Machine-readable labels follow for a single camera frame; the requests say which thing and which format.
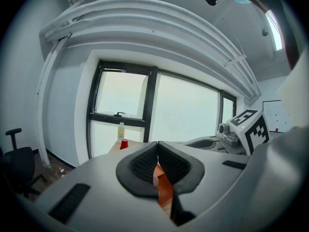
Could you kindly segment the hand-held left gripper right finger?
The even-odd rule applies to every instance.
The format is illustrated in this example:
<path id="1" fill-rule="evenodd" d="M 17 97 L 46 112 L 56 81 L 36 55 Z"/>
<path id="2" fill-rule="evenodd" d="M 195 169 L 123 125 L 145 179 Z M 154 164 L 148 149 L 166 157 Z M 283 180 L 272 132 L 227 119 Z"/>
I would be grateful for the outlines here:
<path id="1" fill-rule="evenodd" d="M 158 162 L 173 187 L 171 220 L 180 226 L 214 205 L 236 182 L 248 161 L 245 155 L 158 142 Z"/>

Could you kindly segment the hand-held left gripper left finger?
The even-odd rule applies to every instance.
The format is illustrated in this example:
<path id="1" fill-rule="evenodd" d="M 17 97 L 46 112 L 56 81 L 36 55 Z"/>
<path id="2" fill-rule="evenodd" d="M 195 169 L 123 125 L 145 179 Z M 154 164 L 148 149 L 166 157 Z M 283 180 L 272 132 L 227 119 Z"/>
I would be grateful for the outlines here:
<path id="1" fill-rule="evenodd" d="M 52 184 L 36 206 L 77 232 L 171 232 L 153 185 L 157 144 L 88 160 Z"/>

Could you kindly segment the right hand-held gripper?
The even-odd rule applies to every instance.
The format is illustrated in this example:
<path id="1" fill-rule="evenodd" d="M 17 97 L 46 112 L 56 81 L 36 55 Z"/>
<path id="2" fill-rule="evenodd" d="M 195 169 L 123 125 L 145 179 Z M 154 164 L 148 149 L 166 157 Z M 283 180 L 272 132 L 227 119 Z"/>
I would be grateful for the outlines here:
<path id="1" fill-rule="evenodd" d="M 262 110 L 247 109 L 226 123 L 218 126 L 216 136 L 199 137 L 185 146 L 206 151 L 235 154 L 238 146 L 243 147 L 246 155 L 252 155 L 255 148 L 269 141 L 268 127 Z M 225 149 L 222 140 L 228 147 Z"/>

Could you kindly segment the orange wooden box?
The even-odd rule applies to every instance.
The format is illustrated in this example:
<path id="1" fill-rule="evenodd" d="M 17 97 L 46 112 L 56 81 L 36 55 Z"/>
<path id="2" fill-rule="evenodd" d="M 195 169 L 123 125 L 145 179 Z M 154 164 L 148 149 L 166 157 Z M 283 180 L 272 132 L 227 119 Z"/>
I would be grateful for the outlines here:
<path id="1" fill-rule="evenodd" d="M 159 164 L 157 164 L 154 170 L 153 185 L 158 189 L 159 192 L 159 205 L 165 207 L 173 198 L 173 186 L 167 179 L 166 174 Z"/>

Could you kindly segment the clear bottle with yellow label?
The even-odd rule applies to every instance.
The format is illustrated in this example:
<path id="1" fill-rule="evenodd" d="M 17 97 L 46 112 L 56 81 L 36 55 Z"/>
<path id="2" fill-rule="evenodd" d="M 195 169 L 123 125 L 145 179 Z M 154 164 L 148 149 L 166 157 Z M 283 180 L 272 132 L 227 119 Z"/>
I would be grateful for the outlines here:
<path id="1" fill-rule="evenodd" d="M 120 122 L 118 126 L 118 133 L 117 133 L 117 141 L 121 142 L 125 137 L 125 125 L 124 122 Z"/>

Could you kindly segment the black office chair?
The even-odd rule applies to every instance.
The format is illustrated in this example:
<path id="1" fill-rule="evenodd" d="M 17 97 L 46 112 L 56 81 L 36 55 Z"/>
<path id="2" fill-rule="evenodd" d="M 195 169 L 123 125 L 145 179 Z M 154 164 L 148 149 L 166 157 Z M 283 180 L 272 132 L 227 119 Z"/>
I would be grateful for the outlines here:
<path id="1" fill-rule="evenodd" d="M 41 179 L 46 182 L 43 174 L 37 176 L 35 173 L 35 158 L 31 147 L 18 148 L 15 135 L 22 131 L 21 128 L 6 131 L 5 135 L 10 136 L 13 150 L 5 153 L 0 160 L 0 167 L 14 192 L 23 194 L 26 198 L 29 194 L 41 195 L 41 192 L 34 189 L 33 185 Z"/>

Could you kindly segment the person's cream shirt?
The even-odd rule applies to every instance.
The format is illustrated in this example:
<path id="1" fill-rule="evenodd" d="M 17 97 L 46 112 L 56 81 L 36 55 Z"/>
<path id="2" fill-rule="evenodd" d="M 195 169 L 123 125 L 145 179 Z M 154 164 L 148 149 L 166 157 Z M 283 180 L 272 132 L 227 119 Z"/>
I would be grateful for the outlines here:
<path id="1" fill-rule="evenodd" d="M 309 48 L 278 89 L 293 128 L 270 143 L 264 153 L 262 176 L 244 220 L 252 232 L 309 230 Z"/>

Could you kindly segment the white vertical pipe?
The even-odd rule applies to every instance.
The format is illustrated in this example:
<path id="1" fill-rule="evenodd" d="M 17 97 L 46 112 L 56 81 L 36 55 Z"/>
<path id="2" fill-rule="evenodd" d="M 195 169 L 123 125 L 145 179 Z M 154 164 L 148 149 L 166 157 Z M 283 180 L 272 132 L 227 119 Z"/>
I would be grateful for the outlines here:
<path id="1" fill-rule="evenodd" d="M 69 36 L 66 36 L 58 40 L 53 47 L 51 48 L 44 65 L 41 70 L 41 74 L 38 80 L 37 89 L 36 89 L 36 99 L 35 99 L 35 131 L 36 131 L 36 140 L 38 144 L 38 151 L 43 162 L 43 165 L 49 166 L 50 160 L 48 158 L 47 150 L 45 147 L 44 141 L 44 129 L 43 129 L 43 109 L 44 109 L 44 97 L 51 74 L 52 68 L 57 60 L 57 57 L 61 49 L 65 46 Z"/>

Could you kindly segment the ceiling light panel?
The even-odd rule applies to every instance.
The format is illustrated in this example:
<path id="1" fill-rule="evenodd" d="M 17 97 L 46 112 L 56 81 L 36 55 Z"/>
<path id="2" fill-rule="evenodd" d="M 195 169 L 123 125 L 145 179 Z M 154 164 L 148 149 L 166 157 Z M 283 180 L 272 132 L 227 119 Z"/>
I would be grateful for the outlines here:
<path id="1" fill-rule="evenodd" d="M 279 27 L 278 21 L 271 10 L 268 10 L 266 12 L 266 18 L 270 25 L 272 34 L 273 34 L 275 49 L 281 50 L 282 49 L 282 39 L 281 39 L 280 27 Z"/>

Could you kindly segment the black window frame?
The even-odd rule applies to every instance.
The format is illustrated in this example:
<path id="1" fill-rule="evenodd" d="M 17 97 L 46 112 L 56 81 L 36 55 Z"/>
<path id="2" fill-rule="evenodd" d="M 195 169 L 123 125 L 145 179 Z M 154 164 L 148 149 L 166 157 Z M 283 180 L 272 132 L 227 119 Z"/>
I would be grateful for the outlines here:
<path id="1" fill-rule="evenodd" d="M 125 139 L 185 143 L 213 136 L 236 114 L 236 98 L 181 74 L 132 63 L 100 60 L 88 99 L 86 141 L 90 158 L 108 153 L 117 142 L 118 126 Z M 124 112 L 124 117 L 114 117 Z"/>

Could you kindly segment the white wall board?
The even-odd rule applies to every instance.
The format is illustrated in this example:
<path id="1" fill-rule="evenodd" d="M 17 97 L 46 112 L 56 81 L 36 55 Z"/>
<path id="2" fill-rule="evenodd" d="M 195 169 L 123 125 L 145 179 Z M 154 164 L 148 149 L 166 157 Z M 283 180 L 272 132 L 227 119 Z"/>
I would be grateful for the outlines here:
<path id="1" fill-rule="evenodd" d="M 263 101 L 262 108 L 270 132 L 285 133 L 293 127 L 281 100 Z"/>

